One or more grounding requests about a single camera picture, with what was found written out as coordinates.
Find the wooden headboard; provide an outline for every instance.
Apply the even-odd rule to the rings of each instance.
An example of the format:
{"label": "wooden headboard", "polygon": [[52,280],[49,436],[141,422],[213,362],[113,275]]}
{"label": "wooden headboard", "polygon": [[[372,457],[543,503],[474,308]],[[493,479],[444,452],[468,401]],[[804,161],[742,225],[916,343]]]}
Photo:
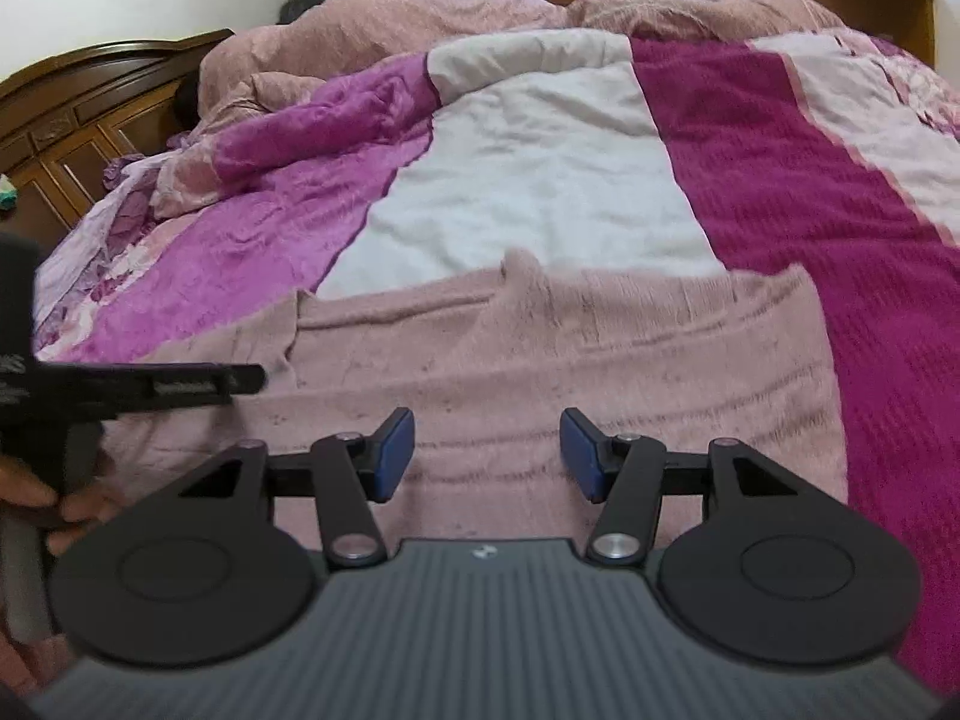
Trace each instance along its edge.
{"label": "wooden headboard", "polygon": [[112,157],[163,151],[184,129],[173,97],[184,76],[233,33],[130,41],[66,53],[0,82],[0,173],[19,190],[0,231],[49,253],[106,194]]}

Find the human hand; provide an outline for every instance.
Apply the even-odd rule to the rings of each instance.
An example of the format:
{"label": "human hand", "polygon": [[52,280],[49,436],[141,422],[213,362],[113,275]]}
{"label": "human hand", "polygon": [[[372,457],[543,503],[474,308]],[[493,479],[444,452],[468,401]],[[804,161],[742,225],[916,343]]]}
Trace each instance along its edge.
{"label": "human hand", "polygon": [[[112,469],[113,461],[101,452],[96,472],[107,474]],[[47,536],[47,549],[55,556],[64,553],[74,541],[101,522],[115,517],[123,506],[120,493],[102,480],[59,498],[53,488],[37,479],[23,461],[6,455],[0,455],[0,501],[32,509],[56,506],[61,517],[71,526]]]}

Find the magenta stripe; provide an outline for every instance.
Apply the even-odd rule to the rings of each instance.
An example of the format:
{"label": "magenta stripe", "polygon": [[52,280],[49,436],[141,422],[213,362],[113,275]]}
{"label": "magenta stripe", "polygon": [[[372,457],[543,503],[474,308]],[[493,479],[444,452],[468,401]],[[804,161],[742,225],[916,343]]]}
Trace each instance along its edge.
{"label": "magenta stripe", "polygon": [[65,360],[129,362],[317,288],[397,171],[427,151],[439,106],[425,56],[410,55],[225,131],[215,163],[232,189],[100,309]]}
{"label": "magenta stripe", "polygon": [[808,122],[779,55],[632,47],[676,180],[724,266],[774,274],[799,262],[816,282],[851,504],[923,568],[901,659],[936,688],[960,688],[960,252]]}

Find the green object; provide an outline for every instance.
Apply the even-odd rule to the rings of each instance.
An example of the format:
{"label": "green object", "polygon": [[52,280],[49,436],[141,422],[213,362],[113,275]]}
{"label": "green object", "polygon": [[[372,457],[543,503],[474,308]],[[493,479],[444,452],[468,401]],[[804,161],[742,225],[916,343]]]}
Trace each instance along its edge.
{"label": "green object", "polygon": [[16,208],[16,187],[6,175],[0,175],[0,211],[12,211]]}

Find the gray ribbed surface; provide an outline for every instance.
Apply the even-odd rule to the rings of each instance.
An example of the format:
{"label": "gray ribbed surface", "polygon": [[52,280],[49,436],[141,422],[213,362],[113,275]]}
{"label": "gray ribbed surface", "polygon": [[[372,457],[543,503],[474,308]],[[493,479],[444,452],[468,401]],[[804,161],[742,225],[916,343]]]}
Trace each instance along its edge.
{"label": "gray ribbed surface", "polygon": [[[890,661],[786,677],[681,634],[642,579],[565,541],[408,542],[340,574],[280,640],[197,672],[84,661],[44,720],[920,720],[937,702]],[[237,624],[242,615],[237,616]]]}

